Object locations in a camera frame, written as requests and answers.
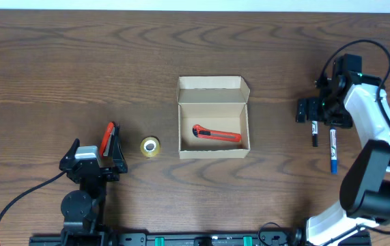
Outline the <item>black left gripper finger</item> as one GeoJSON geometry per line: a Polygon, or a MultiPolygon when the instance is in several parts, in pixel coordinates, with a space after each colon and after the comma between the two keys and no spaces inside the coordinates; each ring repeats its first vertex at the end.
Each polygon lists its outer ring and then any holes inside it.
{"type": "Polygon", "coordinates": [[[119,131],[120,127],[116,126],[113,134],[112,161],[116,167],[125,167],[126,162],[120,146],[119,131]]]}
{"type": "Polygon", "coordinates": [[[80,146],[80,141],[79,141],[78,138],[76,138],[76,139],[73,141],[73,143],[72,143],[70,149],[69,149],[69,150],[67,151],[67,153],[64,155],[63,160],[64,160],[64,161],[69,161],[69,160],[75,159],[74,156],[75,156],[76,150],[78,149],[79,146],[80,146]]]}

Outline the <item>black cap white marker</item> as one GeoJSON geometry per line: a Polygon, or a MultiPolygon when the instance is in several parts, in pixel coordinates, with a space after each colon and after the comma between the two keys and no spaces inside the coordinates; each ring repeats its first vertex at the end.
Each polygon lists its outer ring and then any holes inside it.
{"type": "Polygon", "coordinates": [[[318,122],[311,122],[312,146],[318,147],[318,122]]]}

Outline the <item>blue cap white marker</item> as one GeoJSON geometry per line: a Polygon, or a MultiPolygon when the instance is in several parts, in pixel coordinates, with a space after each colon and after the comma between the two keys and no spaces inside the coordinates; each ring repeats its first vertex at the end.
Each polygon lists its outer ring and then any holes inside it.
{"type": "Polygon", "coordinates": [[[330,137],[331,173],[337,174],[337,138],[336,138],[336,129],[334,127],[330,128],[329,137],[330,137]]]}

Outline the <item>yellow tape roll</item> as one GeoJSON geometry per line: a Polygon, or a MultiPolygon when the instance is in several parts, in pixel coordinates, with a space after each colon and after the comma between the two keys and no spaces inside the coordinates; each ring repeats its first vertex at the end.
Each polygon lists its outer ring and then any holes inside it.
{"type": "Polygon", "coordinates": [[[155,137],[144,138],[140,145],[140,151],[146,157],[156,156],[161,151],[159,140],[155,137]]]}

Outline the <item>orange utility knife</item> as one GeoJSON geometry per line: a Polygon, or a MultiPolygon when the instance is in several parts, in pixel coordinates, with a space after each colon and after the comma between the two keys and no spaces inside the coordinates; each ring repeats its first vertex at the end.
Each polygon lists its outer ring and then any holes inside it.
{"type": "Polygon", "coordinates": [[[212,140],[230,141],[230,142],[240,142],[242,139],[241,135],[238,133],[214,131],[214,130],[204,128],[198,124],[192,127],[192,132],[195,137],[201,139],[212,139],[212,140]]]}

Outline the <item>cardboard box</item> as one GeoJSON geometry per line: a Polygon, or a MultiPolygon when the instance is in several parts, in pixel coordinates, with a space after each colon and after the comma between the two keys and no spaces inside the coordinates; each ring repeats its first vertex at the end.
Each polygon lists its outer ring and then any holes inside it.
{"type": "Polygon", "coordinates": [[[181,159],[244,158],[251,150],[248,99],[241,76],[184,76],[177,82],[178,152],[181,159]],[[201,139],[192,127],[238,133],[240,142],[201,139]]]}

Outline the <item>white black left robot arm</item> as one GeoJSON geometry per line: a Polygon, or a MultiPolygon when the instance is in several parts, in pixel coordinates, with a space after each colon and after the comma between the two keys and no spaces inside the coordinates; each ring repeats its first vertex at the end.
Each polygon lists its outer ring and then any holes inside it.
{"type": "Polygon", "coordinates": [[[59,169],[79,185],[61,202],[62,245],[118,245],[117,234],[104,224],[107,184],[120,180],[128,167],[119,138],[120,127],[107,125],[101,145],[80,146],[75,139],[59,162],[59,169]]]}

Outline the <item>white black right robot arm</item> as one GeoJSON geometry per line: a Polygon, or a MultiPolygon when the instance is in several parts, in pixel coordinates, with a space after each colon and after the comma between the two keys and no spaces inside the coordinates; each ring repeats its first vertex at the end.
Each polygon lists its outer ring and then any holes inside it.
{"type": "Polygon", "coordinates": [[[355,127],[361,151],[342,181],[339,199],[308,218],[296,233],[301,244],[338,245],[364,230],[387,233],[390,224],[390,107],[384,80],[360,72],[321,76],[317,99],[300,103],[313,121],[355,127]]]}

